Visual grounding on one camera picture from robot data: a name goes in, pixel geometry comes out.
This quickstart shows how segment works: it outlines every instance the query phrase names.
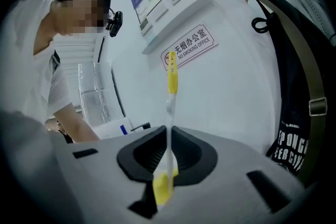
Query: person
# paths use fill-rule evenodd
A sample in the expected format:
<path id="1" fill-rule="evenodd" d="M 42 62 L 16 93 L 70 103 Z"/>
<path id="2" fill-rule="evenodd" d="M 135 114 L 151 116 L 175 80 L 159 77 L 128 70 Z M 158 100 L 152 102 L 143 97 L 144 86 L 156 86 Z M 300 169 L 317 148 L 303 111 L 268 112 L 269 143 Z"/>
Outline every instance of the person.
<path id="1" fill-rule="evenodd" d="M 111 0 L 17 0 L 1 25 L 0 109 L 41 122 L 54 115 L 75 141 L 98 137 L 72 105 L 53 38 L 101 30 Z"/>

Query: white shirt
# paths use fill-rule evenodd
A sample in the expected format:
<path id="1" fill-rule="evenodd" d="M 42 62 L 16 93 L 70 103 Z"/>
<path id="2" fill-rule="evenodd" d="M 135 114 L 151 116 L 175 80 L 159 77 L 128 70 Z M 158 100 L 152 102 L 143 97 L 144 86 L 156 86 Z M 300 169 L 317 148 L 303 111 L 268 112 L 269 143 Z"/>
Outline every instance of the white shirt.
<path id="1" fill-rule="evenodd" d="M 19 111 L 44 123 L 70 104 L 65 75 L 53 73 L 52 43 L 36 55 L 34 43 L 42 19 L 53 0 L 19 0 L 1 26 L 0 109 Z"/>

